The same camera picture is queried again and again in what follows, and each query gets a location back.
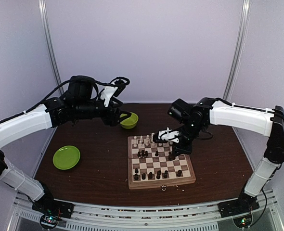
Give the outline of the wooden chess board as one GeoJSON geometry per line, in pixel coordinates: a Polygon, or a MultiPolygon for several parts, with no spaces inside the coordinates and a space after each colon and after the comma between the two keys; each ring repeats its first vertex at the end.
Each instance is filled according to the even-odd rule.
{"type": "Polygon", "coordinates": [[[189,155],[171,157],[172,143],[154,143],[151,135],[128,137],[128,186],[131,190],[195,183],[189,155]]]}

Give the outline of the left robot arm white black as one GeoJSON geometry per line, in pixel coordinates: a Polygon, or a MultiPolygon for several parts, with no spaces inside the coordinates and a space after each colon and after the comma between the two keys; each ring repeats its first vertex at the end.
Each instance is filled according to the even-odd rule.
{"type": "Polygon", "coordinates": [[[100,118],[105,125],[116,126],[130,117],[120,110],[119,94],[130,84],[126,77],[108,83],[88,76],[72,76],[31,108],[0,120],[0,181],[24,193],[47,214],[57,210],[57,202],[48,187],[16,168],[2,148],[41,130],[56,128],[67,122],[100,118]]]}

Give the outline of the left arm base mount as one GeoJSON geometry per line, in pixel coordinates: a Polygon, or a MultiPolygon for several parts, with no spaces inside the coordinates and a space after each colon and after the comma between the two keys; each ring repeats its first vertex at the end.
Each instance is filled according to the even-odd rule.
{"type": "Polygon", "coordinates": [[[37,202],[32,203],[32,209],[42,213],[39,219],[40,226],[45,230],[56,228],[62,218],[71,218],[74,205],[68,202],[55,201],[52,208],[44,208],[37,202]]]}

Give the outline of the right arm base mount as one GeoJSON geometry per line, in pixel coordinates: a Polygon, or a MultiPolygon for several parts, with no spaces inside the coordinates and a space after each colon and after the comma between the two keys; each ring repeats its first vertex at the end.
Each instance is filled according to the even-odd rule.
{"type": "Polygon", "coordinates": [[[253,224],[253,210],[259,209],[258,202],[249,203],[243,200],[231,200],[218,204],[220,216],[222,218],[231,217],[236,227],[244,229],[253,224]]]}

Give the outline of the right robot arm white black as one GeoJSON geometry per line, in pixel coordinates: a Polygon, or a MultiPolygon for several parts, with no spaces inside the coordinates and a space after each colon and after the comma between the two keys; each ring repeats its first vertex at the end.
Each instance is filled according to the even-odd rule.
{"type": "Polygon", "coordinates": [[[178,120],[181,127],[161,131],[159,138],[173,143],[173,156],[190,154],[192,141],[210,125],[245,129],[268,137],[262,159],[245,184],[243,195],[235,201],[238,212],[243,213],[253,205],[253,198],[284,162],[284,109],[280,106],[262,109],[205,97],[196,104],[177,99],[168,114],[178,120]]]}

